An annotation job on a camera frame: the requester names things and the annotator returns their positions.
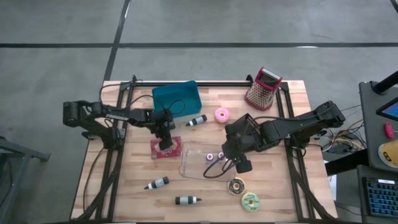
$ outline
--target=marker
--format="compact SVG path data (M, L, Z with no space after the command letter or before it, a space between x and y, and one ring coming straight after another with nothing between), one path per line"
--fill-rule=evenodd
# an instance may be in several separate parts
M151 189L156 189L159 187L163 187L165 184L169 183L169 178L168 177L163 177L162 179L157 179L152 181L152 183L148 184L148 186L144 187L144 190L151 190Z
M200 201L201 201L200 198L192 197L192 196L176 197L175 198L175 204L176 205L190 205L190 204L197 203L197 202L200 202Z
M204 115L202 115L202 116L200 116L200 117L197 117L197 118L195 118L195 119L190 120L190 122L188 122L188 124L186 124L186 126L194 126L194 125L203 123L203 122L205 122L205 121L207 121L207 117L206 117L206 115L204 114Z

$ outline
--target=concrete floor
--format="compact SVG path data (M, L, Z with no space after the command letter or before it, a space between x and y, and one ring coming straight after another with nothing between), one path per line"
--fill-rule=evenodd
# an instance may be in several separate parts
M2 0L0 43L112 43L123 4ZM389 0L134 0L121 42L398 42L397 19ZM87 141L62 124L62 102L97 100L110 51L0 49L0 135L52 153L29 166L11 223L68 220ZM312 108L327 100L347 108L360 104L359 82L398 69L396 55L392 47L119 49L111 80L242 80L265 66L305 80ZM338 176L339 203L359 206L355 175Z

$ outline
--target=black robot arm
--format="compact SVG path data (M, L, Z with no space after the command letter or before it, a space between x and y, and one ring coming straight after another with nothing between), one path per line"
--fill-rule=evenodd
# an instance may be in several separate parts
M73 101L63 103L63 123L69 127L82 127L87 131L82 135L87 139L93 136L101 138L105 149L116 149L119 146L118 133L95 121L96 118L109 118L127 121L138 128L148 128L151 134L161 138L160 150L172 145L170 130L175 128L170 110L164 109L154 113L153 109L124 110L100 102Z
M328 101L315 110L294 118L276 118L261 124L252 118L246 122L241 121L242 118L225 126L227 140L222 145L225 157L236 163L237 173L252 170L245 153L265 151L287 137L291 138L293 147L305 148L311 136L324 128L342 126L345 117L332 101Z

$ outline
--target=blue keyboard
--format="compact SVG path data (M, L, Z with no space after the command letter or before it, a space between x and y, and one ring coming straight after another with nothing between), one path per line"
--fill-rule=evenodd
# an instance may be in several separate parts
M398 218L398 181L364 178L371 215Z

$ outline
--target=red object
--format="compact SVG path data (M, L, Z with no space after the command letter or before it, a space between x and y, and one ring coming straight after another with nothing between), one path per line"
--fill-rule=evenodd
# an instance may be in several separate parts
M150 157L152 159L160 159L160 158L168 158L168 157L176 157L181 155L182 144L181 137L172 137L173 146L169 149L160 151L159 150L159 142L160 139L150 140Z
M282 77L261 67L251 88L246 92L244 99L255 109L265 111L272 106L275 93L281 81Z
M385 132L387 138L389 138L389 139L394 138L394 130L390 123L388 123L388 122L384 123L384 132Z

